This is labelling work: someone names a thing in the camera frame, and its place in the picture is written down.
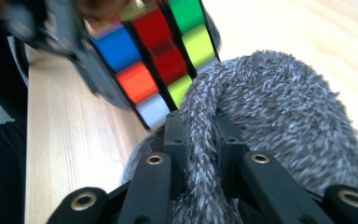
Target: gray fur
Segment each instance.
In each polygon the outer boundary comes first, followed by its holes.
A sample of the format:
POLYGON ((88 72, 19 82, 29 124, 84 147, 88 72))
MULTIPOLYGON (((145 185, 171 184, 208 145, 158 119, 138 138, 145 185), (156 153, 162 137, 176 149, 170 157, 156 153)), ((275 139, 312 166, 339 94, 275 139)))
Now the gray fur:
MULTIPOLYGON (((190 138, 188 180, 173 202, 174 223, 241 223, 213 166, 216 110, 233 120, 251 150, 274 155, 302 187, 321 195, 334 184, 358 188, 357 133, 337 95, 293 56, 258 51, 216 63, 187 91, 181 117, 190 138)), ((123 180, 153 137, 135 149, 123 180)))

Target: gray fuzzy object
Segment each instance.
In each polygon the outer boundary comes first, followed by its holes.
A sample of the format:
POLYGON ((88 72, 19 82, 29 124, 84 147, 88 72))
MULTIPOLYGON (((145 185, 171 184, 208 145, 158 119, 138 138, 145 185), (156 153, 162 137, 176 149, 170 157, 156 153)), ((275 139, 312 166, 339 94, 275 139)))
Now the gray fuzzy object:
MULTIPOLYGON (((241 223, 220 187, 213 117, 226 113, 251 150, 271 153, 300 186, 358 188, 358 140, 344 105, 322 76, 293 56, 258 51, 216 63, 190 86, 181 107, 189 133, 186 192, 172 202, 174 223, 241 223)), ((122 180, 133 176, 155 133, 132 153, 122 180)))

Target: wooden table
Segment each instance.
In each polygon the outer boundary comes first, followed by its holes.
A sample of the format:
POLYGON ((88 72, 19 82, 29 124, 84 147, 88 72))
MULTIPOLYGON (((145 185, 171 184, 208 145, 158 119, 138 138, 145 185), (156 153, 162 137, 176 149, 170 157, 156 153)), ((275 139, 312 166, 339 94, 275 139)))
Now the wooden table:
MULTIPOLYGON (((358 0, 204 0, 220 30, 221 58, 258 49, 291 53, 323 74, 358 130, 358 0)), ((65 59, 32 52, 26 223, 46 223, 73 190, 119 185, 148 135, 131 112, 92 95, 65 59)))

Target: rubik's cube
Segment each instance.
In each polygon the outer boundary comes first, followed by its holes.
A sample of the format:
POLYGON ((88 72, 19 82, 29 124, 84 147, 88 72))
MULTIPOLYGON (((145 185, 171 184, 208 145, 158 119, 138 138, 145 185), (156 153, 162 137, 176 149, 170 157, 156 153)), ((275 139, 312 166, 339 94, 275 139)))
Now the rubik's cube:
POLYGON ((192 79, 219 60, 200 0, 133 2, 89 33, 146 129, 161 126, 192 79))

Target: robotic hand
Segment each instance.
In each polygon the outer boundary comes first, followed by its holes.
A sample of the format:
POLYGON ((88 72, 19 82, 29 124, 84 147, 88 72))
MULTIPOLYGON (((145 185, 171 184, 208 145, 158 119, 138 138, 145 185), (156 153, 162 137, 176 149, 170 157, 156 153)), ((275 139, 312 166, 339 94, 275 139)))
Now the robotic hand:
POLYGON ((93 93, 132 109, 151 130, 219 60, 219 35, 200 0, 131 2, 92 28, 76 0, 11 0, 7 27, 32 48, 69 59, 93 93))

